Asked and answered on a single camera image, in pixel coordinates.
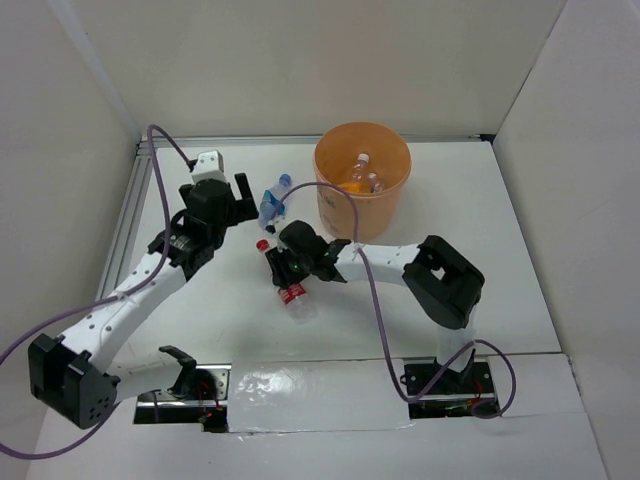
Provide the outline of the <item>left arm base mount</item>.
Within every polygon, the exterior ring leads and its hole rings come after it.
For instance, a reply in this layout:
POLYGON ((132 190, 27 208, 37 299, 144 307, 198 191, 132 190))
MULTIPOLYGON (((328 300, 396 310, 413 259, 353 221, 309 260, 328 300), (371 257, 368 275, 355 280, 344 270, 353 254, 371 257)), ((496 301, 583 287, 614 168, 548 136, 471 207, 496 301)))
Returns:
POLYGON ((154 391, 136 401, 134 425, 192 425, 227 433, 230 364, 201 364, 185 394, 154 391))

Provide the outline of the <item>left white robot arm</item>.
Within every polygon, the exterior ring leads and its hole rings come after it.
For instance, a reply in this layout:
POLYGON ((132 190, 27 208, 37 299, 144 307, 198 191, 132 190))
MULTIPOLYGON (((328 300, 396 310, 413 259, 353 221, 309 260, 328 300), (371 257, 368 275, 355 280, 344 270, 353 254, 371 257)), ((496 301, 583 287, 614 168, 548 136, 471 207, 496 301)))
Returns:
POLYGON ((226 231, 258 217, 245 174, 228 182, 200 180, 180 187, 185 204, 148 246, 113 301, 94 308, 57 337, 38 335, 28 347, 32 395, 81 429, 106 418, 117 402, 164 389, 176 399, 196 390, 195 360, 173 346, 131 369, 112 362, 130 336, 169 296, 214 257, 226 231))

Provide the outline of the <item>red label water bottle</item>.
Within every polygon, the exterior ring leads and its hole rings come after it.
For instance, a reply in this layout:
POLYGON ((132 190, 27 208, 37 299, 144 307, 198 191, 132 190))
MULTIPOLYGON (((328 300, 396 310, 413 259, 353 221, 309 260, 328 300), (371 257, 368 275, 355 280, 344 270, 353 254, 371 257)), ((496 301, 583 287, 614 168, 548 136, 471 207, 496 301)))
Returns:
MULTIPOLYGON (((267 239, 260 239, 256 243, 257 250, 265 256, 265 252, 273 248, 267 239)), ((307 290, 302 285, 304 275, 300 271, 292 270, 288 263, 288 255, 282 251, 285 256, 285 264, 290 270, 290 278, 292 285, 288 289, 280 289, 275 286, 278 297, 280 298, 285 310, 297 324, 308 323, 316 316, 316 308, 307 290)))

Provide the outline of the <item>orange juice bottle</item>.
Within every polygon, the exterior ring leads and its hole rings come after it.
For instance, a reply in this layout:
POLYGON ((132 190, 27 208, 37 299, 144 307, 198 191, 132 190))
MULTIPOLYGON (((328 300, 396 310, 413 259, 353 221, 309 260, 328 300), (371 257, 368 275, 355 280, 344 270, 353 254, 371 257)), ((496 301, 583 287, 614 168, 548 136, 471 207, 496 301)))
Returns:
POLYGON ((366 181, 349 181, 338 185, 342 190, 355 195, 371 194, 371 189, 366 181))

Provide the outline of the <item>clear unlabeled plastic bottle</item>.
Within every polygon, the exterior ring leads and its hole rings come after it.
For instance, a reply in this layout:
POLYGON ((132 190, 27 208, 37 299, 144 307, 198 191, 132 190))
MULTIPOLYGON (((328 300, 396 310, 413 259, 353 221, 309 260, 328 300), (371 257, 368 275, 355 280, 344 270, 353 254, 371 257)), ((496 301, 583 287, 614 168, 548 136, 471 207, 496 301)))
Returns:
POLYGON ((366 153, 360 153, 357 156, 357 159, 348 174, 348 180, 350 182, 362 182, 366 179, 369 160, 370 157, 366 153))

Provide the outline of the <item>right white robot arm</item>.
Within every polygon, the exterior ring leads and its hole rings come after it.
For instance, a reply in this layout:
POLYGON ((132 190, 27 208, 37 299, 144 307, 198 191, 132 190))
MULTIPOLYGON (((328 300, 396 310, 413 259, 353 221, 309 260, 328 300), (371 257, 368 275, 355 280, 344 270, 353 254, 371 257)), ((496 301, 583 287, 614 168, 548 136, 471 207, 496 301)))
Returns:
POLYGON ((471 379, 472 318, 484 275, 445 239, 430 235, 419 244, 383 246, 353 240, 326 241, 303 221, 278 234, 278 242, 257 244, 266 256, 273 284, 289 289, 313 276, 323 282, 381 282, 404 286, 437 325, 436 379, 448 392, 471 379))

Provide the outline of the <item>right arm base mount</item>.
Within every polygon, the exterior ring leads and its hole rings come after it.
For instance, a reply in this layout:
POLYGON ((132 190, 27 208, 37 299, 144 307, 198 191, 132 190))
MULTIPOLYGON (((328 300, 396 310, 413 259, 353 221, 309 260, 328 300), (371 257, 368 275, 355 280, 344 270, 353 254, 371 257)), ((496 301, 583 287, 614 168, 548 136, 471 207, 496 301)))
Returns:
MULTIPOLYGON (((439 371, 435 360, 420 360, 404 365, 400 383, 408 396, 417 395, 439 371)), ((436 419, 491 416, 500 409, 489 363, 475 360, 464 372, 447 370, 421 400, 408 405, 409 418, 436 419)))

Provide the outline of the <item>crushed blue label bottle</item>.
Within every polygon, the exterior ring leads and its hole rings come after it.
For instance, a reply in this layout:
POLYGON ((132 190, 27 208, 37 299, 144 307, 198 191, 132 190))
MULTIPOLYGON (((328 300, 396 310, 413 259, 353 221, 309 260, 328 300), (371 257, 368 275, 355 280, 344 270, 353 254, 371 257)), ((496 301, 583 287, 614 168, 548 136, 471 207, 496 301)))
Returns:
POLYGON ((286 205, 282 203, 282 197, 291 190, 292 184, 291 176, 284 173, 274 185, 264 191, 258 216, 258 225, 263 231, 268 231, 284 216, 286 205))

